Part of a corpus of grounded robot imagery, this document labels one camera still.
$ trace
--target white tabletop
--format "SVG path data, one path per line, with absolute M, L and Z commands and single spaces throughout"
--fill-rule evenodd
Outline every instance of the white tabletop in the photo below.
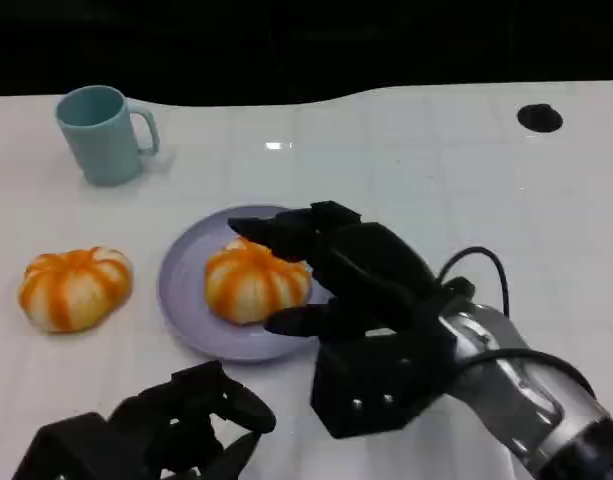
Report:
M 512 319 L 532 346 L 585 372 L 613 413 L 613 82 L 391 88 L 301 106 L 145 104 L 164 152 L 110 189 L 84 182 L 53 120 L 56 100 L 0 98 L 0 479 L 38 426 L 108 415 L 206 360 L 166 329 L 155 282 L 186 227 L 240 204 L 334 199 L 390 226 L 435 269 L 471 244 L 496 250 Z M 561 130 L 519 125 L 518 108 L 542 102 L 562 114 Z M 132 260 L 131 299 L 86 334 L 39 333 L 17 305 L 27 263 L 97 244 Z M 459 271 L 476 300 L 500 305 L 484 259 Z M 523 477 L 449 399 L 401 432 L 329 438 L 308 405 L 313 358 L 226 366 L 278 418 L 243 479 Z M 217 429 L 226 440 L 238 433 Z

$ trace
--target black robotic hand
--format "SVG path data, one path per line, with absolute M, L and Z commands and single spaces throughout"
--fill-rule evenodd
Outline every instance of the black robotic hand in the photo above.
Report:
M 224 448 L 213 413 L 250 432 Z M 42 427 L 13 479 L 159 480 L 168 470 L 170 480 L 237 480 L 275 422 L 259 397 L 212 361 L 127 398 L 108 421 L 87 413 Z
M 470 283 L 440 285 L 394 233 L 335 202 L 229 225 L 280 258 L 305 260 L 334 294 L 266 323 L 273 333 L 319 337 L 311 404 L 331 435 L 402 428 L 443 393 L 455 339 L 438 316 L 457 296 L 472 297 Z M 397 335 L 371 335 L 384 328 Z

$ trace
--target black cable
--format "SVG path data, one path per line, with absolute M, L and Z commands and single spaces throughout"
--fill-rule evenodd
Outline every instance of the black cable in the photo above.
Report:
M 502 262 L 491 250 L 485 247 L 476 246 L 465 248 L 464 250 L 457 252 L 442 267 L 441 271 L 439 272 L 439 275 L 437 276 L 437 281 L 440 284 L 444 283 L 444 278 L 446 278 L 446 274 L 457 262 L 459 262 L 462 258 L 467 257 L 468 255 L 473 255 L 475 253 L 479 253 L 488 257 L 495 264 L 495 268 L 497 269 L 497 273 L 499 274 L 499 281 L 502 286 L 502 303 L 504 309 L 504 316 L 510 319 L 508 279 L 506 278 L 506 272 L 504 271 L 504 266 L 502 265 Z M 470 357 L 458 363 L 455 368 L 455 371 L 453 372 L 453 377 L 451 381 L 456 381 L 459 376 L 477 365 L 494 362 L 496 360 L 512 359 L 533 360 L 536 363 L 541 363 L 542 365 L 553 367 L 562 372 L 563 374 L 568 375 L 572 380 L 577 382 L 584 390 L 586 390 L 589 395 L 591 395 L 593 398 L 596 398 L 595 392 L 593 391 L 593 387 L 591 387 L 588 380 L 586 380 L 586 378 L 580 373 L 580 371 L 573 367 L 570 363 L 554 355 L 550 355 L 544 352 L 538 352 L 529 348 L 500 348 L 497 350 L 488 350 L 486 352 L 479 353 L 474 357 Z
M 488 257 L 495 264 L 495 268 L 497 269 L 497 274 L 499 275 L 499 281 L 501 282 L 501 286 L 502 286 L 502 305 L 503 305 L 502 311 L 504 312 L 504 315 L 506 317 L 510 318 L 510 302 L 508 298 L 508 279 L 506 278 L 506 272 L 504 271 L 504 266 L 502 265 L 502 262 L 499 260 L 497 255 L 495 255 L 493 251 L 487 249 L 486 247 L 479 247 L 479 246 L 468 247 L 468 248 L 465 248 L 464 250 L 457 252 L 455 255 L 450 257 L 450 259 L 442 267 L 442 269 L 439 272 L 439 275 L 437 276 L 437 281 L 439 283 L 443 283 L 444 278 L 446 277 L 446 274 L 451 268 L 453 268 L 453 266 L 455 266 L 457 262 L 459 262 L 464 257 L 473 255 L 476 253 L 479 253 L 480 255 L 484 255 Z

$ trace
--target lavender plate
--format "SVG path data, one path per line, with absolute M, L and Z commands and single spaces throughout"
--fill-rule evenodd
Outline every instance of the lavender plate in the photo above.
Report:
M 236 327 L 216 317 L 204 301 L 204 265 L 237 237 L 231 217 L 269 218 L 286 210 L 271 205 L 229 208 L 190 227 L 170 248 L 159 272 L 159 305 L 169 326 L 192 348 L 223 360 L 260 362 L 291 353 L 312 339 L 284 337 L 259 325 Z M 309 303 L 326 303 L 330 293 L 313 280 Z

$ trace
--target cup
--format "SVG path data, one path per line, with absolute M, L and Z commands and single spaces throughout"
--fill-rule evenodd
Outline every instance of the cup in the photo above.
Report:
M 140 148 L 131 114 L 144 117 L 152 145 Z M 57 104 L 55 117 L 78 165 L 89 183 L 99 186 L 127 182 L 143 169 L 140 155 L 159 151 L 159 135 L 153 114 L 128 105 L 112 87 L 92 85 L 68 93 Z

